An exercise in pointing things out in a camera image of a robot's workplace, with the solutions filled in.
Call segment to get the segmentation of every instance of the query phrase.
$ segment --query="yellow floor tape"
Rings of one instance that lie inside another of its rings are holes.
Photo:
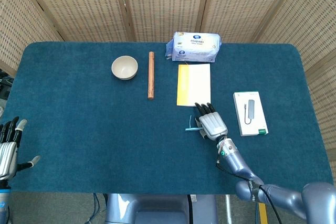
[[[266,205],[264,203],[259,204],[259,213],[260,213],[260,224],[268,224],[267,214],[266,214]]]

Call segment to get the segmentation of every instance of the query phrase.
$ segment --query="white box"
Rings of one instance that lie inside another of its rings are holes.
[[[259,92],[235,92],[233,94],[241,136],[268,134]]]
[[[221,44],[218,34],[175,32],[166,56],[173,61],[215,62]]]

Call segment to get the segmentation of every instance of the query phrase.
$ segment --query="white ceramic bowl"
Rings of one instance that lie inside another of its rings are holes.
[[[132,79],[138,71],[138,63],[131,56],[120,56],[111,66],[112,73],[121,80]]]

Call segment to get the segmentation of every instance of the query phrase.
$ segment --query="gray carpet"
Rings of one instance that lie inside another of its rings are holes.
[[[104,198],[98,195],[101,203],[101,213],[92,224],[104,224],[105,205]],[[255,223],[255,203],[243,202],[236,196],[231,196],[233,224]],[[70,193],[13,193],[10,201],[13,224],[84,224],[93,211],[92,194]],[[217,209],[219,224],[226,224],[225,196],[217,196]],[[278,210],[283,224],[304,221],[284,211]],[[275,214],[271,207],[267,207],[268,223],[277,224]]]

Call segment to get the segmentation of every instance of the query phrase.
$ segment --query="silver robotic arm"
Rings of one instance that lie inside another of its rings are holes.
[[[40,156],[36,156],[27,163],[17,164],[22,131],[27,124],[27,120],[23,119],[16,126],[18,119],[19,117],[15,117],[5,125],[0,125],[0,224],[7,222],[7,207],[11,193],[8,181],[16,172],[33,167],[40,159]]]
[[[311,183],[305,185],[302,193],[299,193],[276,185],[265,185],[245,163],[232,139],[227,137],[228,129],[214,107],[210,103],[207,106],[198,103],[195,105],[201,113],[198,125],[203,128],[208,138],[218,143],[217,167],[222,169],[220,157],[223,157],[232,171],[228,173],[242,179],[236,184],[236,194],[240,199],[280,207],[306,220],[308,224],[336,223],[334,186],[328,183]]]

